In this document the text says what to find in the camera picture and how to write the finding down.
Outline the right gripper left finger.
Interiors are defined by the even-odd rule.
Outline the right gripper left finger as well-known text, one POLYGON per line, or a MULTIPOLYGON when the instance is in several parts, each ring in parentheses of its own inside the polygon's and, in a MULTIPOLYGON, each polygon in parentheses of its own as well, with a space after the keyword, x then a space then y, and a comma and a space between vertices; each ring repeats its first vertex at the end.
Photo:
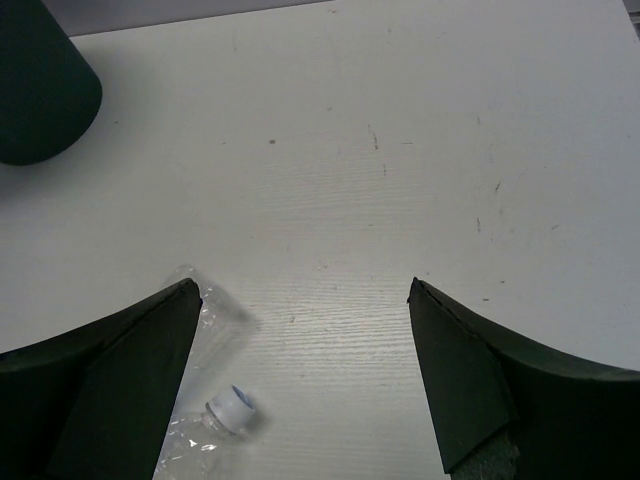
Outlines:
POLYGON ((3 353, 2 478, 152 478, 201 305, 187 278, 3 353))

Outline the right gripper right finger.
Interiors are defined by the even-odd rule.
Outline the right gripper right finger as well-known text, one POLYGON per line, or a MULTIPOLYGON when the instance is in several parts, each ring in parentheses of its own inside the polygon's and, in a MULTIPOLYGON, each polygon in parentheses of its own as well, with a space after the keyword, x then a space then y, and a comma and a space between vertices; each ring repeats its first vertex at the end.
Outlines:
POLYGON ((543 345, 420 279, 407 303, 449 477, 638 477, 637 371, 543 345))

